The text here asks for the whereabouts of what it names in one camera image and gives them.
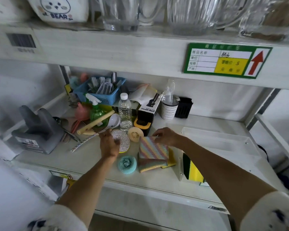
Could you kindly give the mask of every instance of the hand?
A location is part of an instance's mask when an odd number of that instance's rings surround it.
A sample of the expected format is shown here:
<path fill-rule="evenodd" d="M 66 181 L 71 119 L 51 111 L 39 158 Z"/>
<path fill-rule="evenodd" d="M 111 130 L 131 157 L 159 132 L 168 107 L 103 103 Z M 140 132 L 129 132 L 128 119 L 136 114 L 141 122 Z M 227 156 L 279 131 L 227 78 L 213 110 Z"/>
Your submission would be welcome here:
<path fill-rule="evenodd" d="M 112 129 L 108 129 L 103 133 L 100 133 L 100 148 L 102 152 L 102 158 L 112 158 L 116 159 L 119 150 L 120 150 L 120 141 L 113 140 L 113 137 L 111 135 Z"/>
<path fill-rule="evenodd" d="M 164 145 L 173 146 L 176 148 L 180 148 L 179 146 L 181 145 L 182 139 L 184 138 L 168 127 L 158 129 L 154 132 L 153 136 L 158 136 L 155 139 L 156 143 L 162 143 Z"/>

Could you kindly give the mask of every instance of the blue scrubber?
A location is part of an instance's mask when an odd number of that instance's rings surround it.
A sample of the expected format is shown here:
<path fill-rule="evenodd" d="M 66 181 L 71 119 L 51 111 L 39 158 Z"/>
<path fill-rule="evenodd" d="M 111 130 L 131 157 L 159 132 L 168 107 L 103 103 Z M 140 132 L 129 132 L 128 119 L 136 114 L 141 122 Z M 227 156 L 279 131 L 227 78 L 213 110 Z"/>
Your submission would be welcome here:
<path fill-rule="evenodd" d="M 120 172 L 124 174 L 130 174 L 135 171 L 137 167 L 137 160 L 134 156 L 125 155 L 121 157 L 118 162 L 118 168 Z"/>

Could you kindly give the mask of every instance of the forearm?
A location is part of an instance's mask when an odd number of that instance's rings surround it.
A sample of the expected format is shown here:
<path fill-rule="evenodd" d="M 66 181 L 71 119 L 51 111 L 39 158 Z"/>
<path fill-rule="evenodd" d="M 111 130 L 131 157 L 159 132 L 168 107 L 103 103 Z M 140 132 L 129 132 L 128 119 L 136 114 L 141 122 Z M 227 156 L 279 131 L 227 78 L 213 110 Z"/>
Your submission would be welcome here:
<path fill-rule="evenodd" d="M 182 149 L 195 164 L 234 217 L 237 225 L 260 198 L 275 191 L 272 186 L 255 175 L 188 138 L 182 137 L 178 148 Z"/>
<path fill-rule="evenodd" d="M 64 205 L 89 227 L 100 191 L 115 158 L 102 158 L 60 198 Z"/>

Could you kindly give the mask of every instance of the spray bottle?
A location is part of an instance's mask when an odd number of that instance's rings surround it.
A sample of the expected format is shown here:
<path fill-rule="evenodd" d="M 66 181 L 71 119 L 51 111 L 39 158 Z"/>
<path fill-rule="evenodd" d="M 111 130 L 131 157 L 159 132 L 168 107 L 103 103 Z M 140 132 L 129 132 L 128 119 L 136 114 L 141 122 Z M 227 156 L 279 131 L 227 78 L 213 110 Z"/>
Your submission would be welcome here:
<path fill-rule="evenodd" d="M 86 98 L 89 101 L 91 101 L 93 105 L 92 110 L 90 112 L 91 122 L 106 114 L 106 112 L 104 112 L 99 106 L 99 103 L 101 103 L 99 99 L 97 99 L 95 96 L 89 93 L 86 94 Z M 107 125 L 108 125 L 108 118 L 97 124 L 98 127 L 106 127 Z"/>

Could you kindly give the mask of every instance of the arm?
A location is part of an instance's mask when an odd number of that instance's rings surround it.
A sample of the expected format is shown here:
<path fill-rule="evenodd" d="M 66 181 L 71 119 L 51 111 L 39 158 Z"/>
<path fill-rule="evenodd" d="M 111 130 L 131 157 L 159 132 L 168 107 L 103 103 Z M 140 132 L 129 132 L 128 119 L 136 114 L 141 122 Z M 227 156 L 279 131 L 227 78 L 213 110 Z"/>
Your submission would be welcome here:
<path fill-rule="evenodd" d="M 238 227 L 243 217 L 260 198 L 276 191 L 255 175 L 169 128 L 159 129 L 153 135 L 158 136 L 156 142 L 179 148 L 188 155 L 227 207 Z"/>
<path fill-rule="evenodd" d="M 111 129 L 101 133 L 102 158 L 60 198 L 56 204 L 68 207 L 87 228 L 92 219 L 104 180 L 119 154 L 120 143 L 114 142 Z"/>

